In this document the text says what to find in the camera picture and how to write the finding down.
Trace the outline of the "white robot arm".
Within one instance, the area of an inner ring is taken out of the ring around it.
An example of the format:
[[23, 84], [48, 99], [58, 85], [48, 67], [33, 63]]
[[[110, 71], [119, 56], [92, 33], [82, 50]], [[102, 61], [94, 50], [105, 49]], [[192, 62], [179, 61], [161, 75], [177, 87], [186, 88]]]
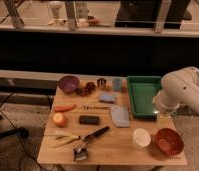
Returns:
[[186, 67], [165, 74], [162, 89], [153, 98], [157, 111], [157, 126], [169, 127], [180, 104], [183, 103], [199, 114], [199, 69]]

